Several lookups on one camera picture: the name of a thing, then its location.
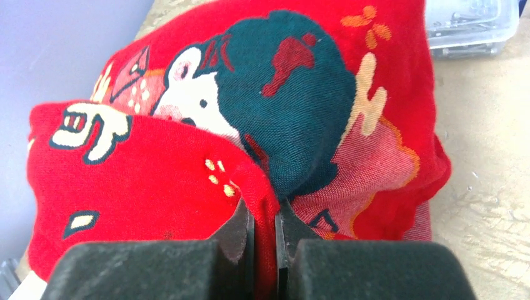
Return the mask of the red printed pillowcase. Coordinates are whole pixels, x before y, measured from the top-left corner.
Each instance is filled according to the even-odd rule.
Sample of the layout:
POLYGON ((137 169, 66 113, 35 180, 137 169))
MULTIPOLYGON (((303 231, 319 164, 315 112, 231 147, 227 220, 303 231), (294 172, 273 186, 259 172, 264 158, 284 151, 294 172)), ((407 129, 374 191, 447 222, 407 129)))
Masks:
POLYGON ((213 1, 115 53, 88 100, 30 113, 31 274, 83 242, 206 239, 244 199, 254 297, 279 202, 324 239, 430 241, 451 162, 424 1, 213 1))

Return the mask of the white pillow insert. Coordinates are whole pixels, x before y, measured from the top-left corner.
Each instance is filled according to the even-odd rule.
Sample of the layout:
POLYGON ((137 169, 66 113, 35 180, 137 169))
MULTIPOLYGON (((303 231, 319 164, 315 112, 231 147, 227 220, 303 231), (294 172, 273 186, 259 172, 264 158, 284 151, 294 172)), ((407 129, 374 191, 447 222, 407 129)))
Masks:
POLYGON ((41 300, 47 285, 47 282, 41 279, 34 271, 30 271, 8 299, 41 300))

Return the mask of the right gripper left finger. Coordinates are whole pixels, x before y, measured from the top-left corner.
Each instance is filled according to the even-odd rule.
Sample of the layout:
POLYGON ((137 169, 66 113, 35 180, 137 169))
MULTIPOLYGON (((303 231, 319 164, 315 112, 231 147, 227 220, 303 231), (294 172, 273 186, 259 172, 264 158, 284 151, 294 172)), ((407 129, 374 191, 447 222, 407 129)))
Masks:
POLYGON ((43 299, 252 299, 254 219, 240 201, 198 241, 85 243, 56 266, 43 299))

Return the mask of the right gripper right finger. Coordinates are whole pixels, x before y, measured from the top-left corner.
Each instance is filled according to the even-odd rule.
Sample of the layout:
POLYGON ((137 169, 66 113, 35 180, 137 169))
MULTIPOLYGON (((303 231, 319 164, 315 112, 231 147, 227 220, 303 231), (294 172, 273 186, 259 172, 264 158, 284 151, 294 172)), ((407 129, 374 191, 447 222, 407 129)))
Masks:
POLYGON ((278 299, 475 299, 461 263, 434 242, 325 240, 290 203, 275 217, 278 299))

